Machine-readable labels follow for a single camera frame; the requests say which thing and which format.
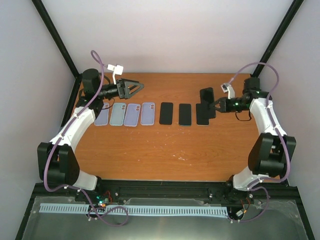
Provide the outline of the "black frame post right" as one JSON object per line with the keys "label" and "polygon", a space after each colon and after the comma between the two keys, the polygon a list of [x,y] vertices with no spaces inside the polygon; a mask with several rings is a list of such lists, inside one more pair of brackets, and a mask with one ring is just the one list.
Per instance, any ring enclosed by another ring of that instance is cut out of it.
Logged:
{"label": "black frame post right", "polygon": [[297,145],[288,182],[297,187],[316,239],[320,237],[320,3],[291,0],[261,59],[279,73],[258,67],[262,87],[273,87],[276,116]]}

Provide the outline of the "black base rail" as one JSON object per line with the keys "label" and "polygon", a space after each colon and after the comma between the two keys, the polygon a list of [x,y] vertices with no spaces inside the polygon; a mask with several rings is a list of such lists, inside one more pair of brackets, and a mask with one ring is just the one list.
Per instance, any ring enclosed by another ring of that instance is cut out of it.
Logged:
{"label": "black base rail", "polygon": [[270,201],[289,200],[301,204],[297,187],[284,183],[264,183],[265,189],[248,193],[236,193],[224,182],[183,182],[183,181],[139,181],[139,180],[102,180],[99,191],[88,191],[94,204],[111,197],[113,203],[124,204],[132,198],[142,199],[194,199],[209,204],[222,206],[239,206],[254,200]]}

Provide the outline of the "black frame post left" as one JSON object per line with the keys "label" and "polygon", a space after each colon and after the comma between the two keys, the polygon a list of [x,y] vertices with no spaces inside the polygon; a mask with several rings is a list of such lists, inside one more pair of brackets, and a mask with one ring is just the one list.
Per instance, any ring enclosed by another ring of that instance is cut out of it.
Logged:
{"label": "black frame post left", "polygon": [[[37,10],[39,16],[41,17],[44,25],[46,26],[48,32],[50,33],[53,41],[55,42],[57,48],[59,49],[62,57],[64,58],[67,66],[70,69],[70,71],[73,75],[73,78],[74,78],[71,94],[70,94],[69,100],[67,102],[67,106],[66,106],[66,109],[65,109],[65,112],[63,115],[63,119],[61,122],[61,126],[64,127],[72,115],[72,107],[74,106],[74,104],[76,102],[76,97],[77,97],[77,94],[78,94],[78,91],[79,91],[80,85],[81,85],[82,75],[77,70],[58,30],[55,27],[55,24],[53,23],[45,5],[44,5],[44,3],[41,0],[33,0],[32,3],[34,5],[35,9]],[[37,190],[39,190],[39,192],[41,194],[44,194],[45,196],[48,195],[48,193],[44,189],[44,185],[42,183],[36,183],[34,185],[34,188],[31,193],[29,202],[27,204],[27,207],[26,207],[24,216],[22,218],[20,227],[19,227],[18,232],[15,237],[17,240],[21,240],[24,236],[24,233],[27,228],[27,223],[28,223],[30,215],[31,215],[31,210],[34,205],[35,198],[37,196],[36,195]]]}

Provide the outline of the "black frame post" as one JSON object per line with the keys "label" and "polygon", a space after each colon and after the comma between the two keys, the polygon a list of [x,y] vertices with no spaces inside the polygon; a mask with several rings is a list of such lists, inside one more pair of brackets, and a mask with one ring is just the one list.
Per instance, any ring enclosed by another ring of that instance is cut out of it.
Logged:
{"label": "black frame post", "polygon": [[[77,94],[78,94],[78,91],[79,91],[80,85],[81,85],[82,75],[77,70],[58,30],[55,27],[55,24],[53,23],[45,5],[44,5],[44,3],[41,0],[33,0],[32,3],[34,5],[35,9],[37,10],[39,16],[41,17],[44,25],[46,26],[48,32],[50,33],[53,41],[55,42],[57,48],[59,49],[62,57],[64,58],[67,66],[70,69],[70,71],[73,75],[73,78],[74,78],[71,94],[70,94],[69,100],[67,102],[67,106],[66,106],[66,109],[65,109],[65,112],[63,115],[63,119],[61,122],[61,126],[64,127],[72,115],[72,107],[74,106],[74,104],[76,102],[76,97],[77,97]],[[20,227],[19,227],[18,232],[15,237],[17,240],[21,240],[24,236],[24,233],[27,228],[27,223],[28,223],[30,215],[31,215],[31,210],[34,205],[35,198],[37,196],[36,195],[37,190],[39,190],[39,192],[41,194],[44,194],[45,196],[48,195],[48,193],[44,189],[44,185],[42,183],[36,183],[34,185],[34,188],[31,193],[29,202],[27,204],[27,207],[26,207],[24,216],[22,218]]]}
{"label": "black frame post", "polygon": [[258,67],[262,87],[273,87],[276,116],[297,145],[288,182],[297,187],[316,239],[320,237],[320,3],[291,0],[261,59],[279,73]]}

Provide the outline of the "phone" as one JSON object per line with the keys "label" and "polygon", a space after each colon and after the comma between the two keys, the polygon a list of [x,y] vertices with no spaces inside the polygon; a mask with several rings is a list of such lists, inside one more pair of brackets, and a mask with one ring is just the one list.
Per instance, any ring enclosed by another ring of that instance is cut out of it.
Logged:
{"label": "phone", "polygon": [[209,119],[208,119],[206,107],[201,103],[197,103],[195,107],[196,107],[196,124],[198,126],[208,126]]}
{"label": "phone", "polygon": [[200,113],[204,119],[214,119],[216,109],[214,106],[214,89],[212,87],[203,88],[200,93]]}
{"label": "phone", "polygon": [[180,126],[191,126],[192,125],[192,106],[189,103],[179,104],[179,118],[178,124]]}

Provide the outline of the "light blue phone case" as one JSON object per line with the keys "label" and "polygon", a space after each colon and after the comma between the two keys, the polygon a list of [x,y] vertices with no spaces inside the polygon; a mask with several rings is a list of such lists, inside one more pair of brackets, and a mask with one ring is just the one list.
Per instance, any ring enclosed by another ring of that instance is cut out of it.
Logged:
{"label": "light blue phone case", "polygon": [[124,124],[126,104],[121,102],[116,102],[113,104],[109,124],[111,126],[122,126]]}

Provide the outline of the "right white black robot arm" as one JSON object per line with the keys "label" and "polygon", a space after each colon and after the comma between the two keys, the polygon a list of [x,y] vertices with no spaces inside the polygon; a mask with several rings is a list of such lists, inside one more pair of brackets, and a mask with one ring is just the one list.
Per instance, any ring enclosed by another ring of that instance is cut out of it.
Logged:
{"label": "right white black robot arm", "polygon": [[230,82],[221,85],[227,94],[211,104],[220,113],[247,111],[255,120],[259,136],[249,155],[248,164],[225,183],[224,198],[231,203],[245,198],[264,181],[281,183],[288,179],[297,141],[281,127],[273,108],[271,93],[260,88],[260,79],[244,81],[241,97],[235,96]]}

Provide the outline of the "black smartphone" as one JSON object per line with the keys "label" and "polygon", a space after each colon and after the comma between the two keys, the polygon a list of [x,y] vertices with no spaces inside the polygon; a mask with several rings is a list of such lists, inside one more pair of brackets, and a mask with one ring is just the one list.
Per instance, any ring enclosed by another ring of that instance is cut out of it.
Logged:
{"label": "black smartphone", "polygon": [[172,102],[162,102],[160,105],[159,123],[161,125],[171,125],[173,122],[173,107]]}

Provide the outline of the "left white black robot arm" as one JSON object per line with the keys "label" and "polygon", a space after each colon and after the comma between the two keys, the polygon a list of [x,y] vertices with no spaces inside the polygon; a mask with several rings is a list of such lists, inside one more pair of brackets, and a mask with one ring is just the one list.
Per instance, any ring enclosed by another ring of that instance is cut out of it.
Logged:
{"label": "left white black robot arm", "polygon": [[104,75],[94,68],[85,70],[81,81],[84,94],[78,98],[72,116],[53,139],[37,147],[38,170],[47,191],[53,191],[51,183],[59,188],[86,190],[86,195],[96,202],[104,195],[104,188],[99,185],[101,178],[80,169],[75,156],[77,145],[102,112],[105,99],[130,99],[144,84],[124,78],[104,84]]}

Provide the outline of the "metal base plate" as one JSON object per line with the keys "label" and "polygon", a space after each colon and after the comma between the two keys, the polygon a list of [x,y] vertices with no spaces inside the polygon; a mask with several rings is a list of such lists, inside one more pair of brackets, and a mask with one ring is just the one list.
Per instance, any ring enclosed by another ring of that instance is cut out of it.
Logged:
{"label": "metal base plate", "polygon": [[[311,240],[293,200],[255,201],[227,217],[40,213],[40,204],[85,204],[72,197],[37,197],[21,240]],[[132,198],[125,206],[223,207],[196,200]]]}

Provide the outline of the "lavender phone case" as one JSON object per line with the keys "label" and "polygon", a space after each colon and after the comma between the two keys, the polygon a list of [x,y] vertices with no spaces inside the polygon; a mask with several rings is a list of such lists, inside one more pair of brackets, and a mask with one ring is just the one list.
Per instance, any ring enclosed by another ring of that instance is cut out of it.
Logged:
{"label": "lavender phone case", "polygon": [[144,102],[141,108],[140,124],[142,126],[152,126],[155,123],[156,105],[154,102]]}
{"label": "lavender phone case", "polygon": [[108,124],[108,120],[109,120],[109,103],[105,102],[103,104],[103,107],[98,115],[98,117],[96,118],[96,120],[94,121],[94,125],[95,126],[106,126]]}
{"label": "lavender phone case", "polygon": [[126,109],[123,125],[126,127],[136,127],[139,121],[141,105],[129,103]]}

